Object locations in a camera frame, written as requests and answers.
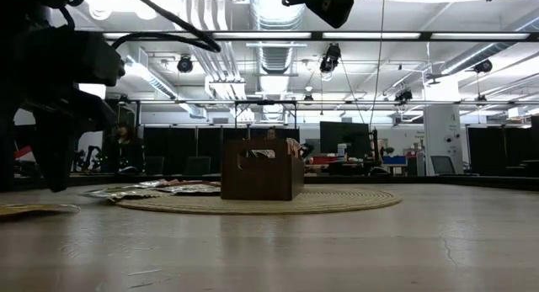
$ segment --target woven rug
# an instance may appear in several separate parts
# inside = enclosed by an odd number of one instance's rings
[[[224,200],[217,196],[167,196],[125,199],[125,208],[206,215],[297,215],[367,210],[397,204],[393,194],[356,185],[305,186],[290,202]]]

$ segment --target black cable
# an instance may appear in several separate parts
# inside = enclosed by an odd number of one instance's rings
[[[352,84],[350,83],[350,79],[348,78],[348,72],[346,72],[346,67],[344,66],[344,61],[343,61],[343,57],[342,57],[342,56],[340,57],[340,63],[341,63],[341,65],[343,66],[344,76],[346,77],[346,82],[348,82],[348,88],[350,89],[350,93],[352,93],[352,98],[354,98],[354,104],[355,104],[355,107],[357,108],[357,112],[360,113],[361,123],[364,124],[365,121],[363,120],[363,115],[361,115],[361,110],[360,110],[359,104],[357,104],[357,99],[355,99],[354,89],[352,89]]]
[[[75,20],[73,19],[69,11],[67,11],[65,7],[62,7],[60,8],[60,12],[61,12],[61,15],[64,17],[64,19],[66,20],[67,26],[71,29],[75,29]]]
[[[179,27],[181,27],[185,31],[191,33],[192,35],[197,37],[198,40],[200,40],[201,42],[197,41],[197,40],[186,39],[186,38],[184,38],[182,36],[179,36],[179,35],[174,35],[173,37],[171,37],[170,35],[159,34],[157,32],[155,34],[153,34],[153,35],[149,35],[150,33],[145,33],[144,35],[142,35],[141,33],[135,33],[135,34],[132,34],[132,35],[122,36],[119,39],[117,39],[113,44],[114,48],[117,48],[121,44],[125,43],[127,40],[134,40],[134,39],[152,37],[152,38],[159,38],[159,39],[176,40],[176,41],[179,41],[181,43],[195,45],[195,46],[197,46],[197,47],[199,47],[201,49],[208,50],[208,51],[211,51],[211,52],[221,52],[221,47],[219,46],[219,44],[217,44],[217,42],[215,42],[215,40],[213,38],[211,38],[211,36],[209,34],[207,34],[206,32],[198,30],[192,24],[189,24],[189,23],[183,21],[182,19],[180,19],[175,14],[173,14],[173,13],[159,7],[156,3],[154,3],[154,2],[152,2],[150,0],[139,0],[139,1],[145,3],[148,7],[155,10],[156,13],[159,13],[164,18],[166,18],[169,21],[177,24]]]
[[[369,120],[369,131],[372,130],[372,117],[374,116],[374,107],[376,105],[376,96],[378,95],[378,81],[380,81],[380,65],[382,63],[382,44],[384,36],[384,18],[386,12],[386,0],[382,0],[382,26],[380,27],[380,48],[378,50],[378,66],[376,69],[376,85],[374,90],[374,101],[372,101],[371,120]]]

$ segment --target ceiling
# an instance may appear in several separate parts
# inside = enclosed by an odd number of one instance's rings
[[[160,6],[182,13],[182,0],[153,0]],[[253,25],[250,19],[249,0],[226,0],[226,19],[230,30],[251,30]],[[133,12],[113,11],[105,20],[93,19],[89,9],[90,3],[84,3],[78,8],[70,8],[78,29],[91,29],[104,32],[132,32],[132,31],[172,31],[174,26],[166,19],[140,19]],[[275,5],[279,11],[280,4]],[[537,0],[493,0],[486,2],[446,3],[443,0],[355,0],[355,5],[348,22],[340,30],[378,31],[382,27],[386,31],[508,31],[506,28],[526,14],[539,8]],[[63,17],[53,13],[55,24],[63,24]],[[308,9],[302,17],[301,29],[332,30],[332,28],[319,19]],[[254,48],[246,46],[248,41],[232,42],[232,50],[241,77],[245,81],[245,92],[255,95],[259,89],[259,66]],[[314,99],[346,99],[351,98],[350,93],[358,93],[364,100],[392,99],[398,90],[392,88],[412,70],[428,64],[439,64],[448,61],[462,52],[474,47],[476,43],[455,42],[352,42],[339,43],[342,51],[342,61],[335,68],[329,81],[322,81],[317,72],[320,57],[328,48],[328,42],[305,42],[302,47],[295,48],[293,68],[288,83],[287,95],[282,98],[301,99],[306,93],[305,87],[311,86]],[[187,99],[208,99],[204,90],[206,74],[198,61],[194,61],[194,70],[191,73],[179,73],[175,61],[180,55],[190,54],[189,47],[175,42],[129,42],[125,44],[128,51],[137,51],[142,48],[149,55],[148,66],[167,83],[175,87],[175,91]],[[478,92],[489,89],[502,88],[512,82],[529,77],[536,73],[539,58],[533,57],[539,52],[539,43],[522,43],[504,50],[489,60],[494,69],[487,75],[476,76],[475,72],[460,72],[456,74],[459,80],[459,93],[461,98],[475,98]],[[529,60],[518,66],[503,69],[518,61],[529,57]],[[412,88],[414,99],[421,99],[423,84],[417,82],[408,85]],[[539,89],[539,79],[531,81],[525,87],[516,87],[501,93],[496,100],[508,100],[534,93]],[[128,74],[122,77],[115,88],[108,88],[108,94],[125,93],[133,99],[155,99],[156,91],[142,78]],[[526,95],[526,99],[537,99],[533,95]],[[494,110],[506,109],[503,106]]]

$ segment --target floor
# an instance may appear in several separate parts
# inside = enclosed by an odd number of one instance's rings
[[[539,193],[365,187],[403,202],[329,215],[206,216],[77,196],[90,188],[0,194],[0,203],[82,208],[0,223],[1,290],[539,290]]]

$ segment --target ceiling duct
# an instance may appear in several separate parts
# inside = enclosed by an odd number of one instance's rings
[[[251,0],[251,19],[256,30],[294,30],[300,29],[304,5],[282,6],[281,0]],[[268,77],[260,77],[259,85],[263,93],[284,94],[288,88],[294,48],[259,47],[257,48],[260,71]],[[278,119],[275,107],[264,106],[266,119]]]
[[[513,24],[509,25],[505,32],[538,32],[539,31],[539,8],[528,13],[526,16],[518,19]],[[487,60],[488,58],[506,50],[517,43],[503,42],[492,44],[477,44],[471,49],[461,53],[459,56],[444,62],[443,64],[435,65],[432,68],[432,77],[450,76],[471,68],[478,63]],[[418,68],[418,71],[425,71],[429,68],[428,65]],[[417,81],[423,81],[424,74],[422,72],[411,72],[399,83],[410,85]]]

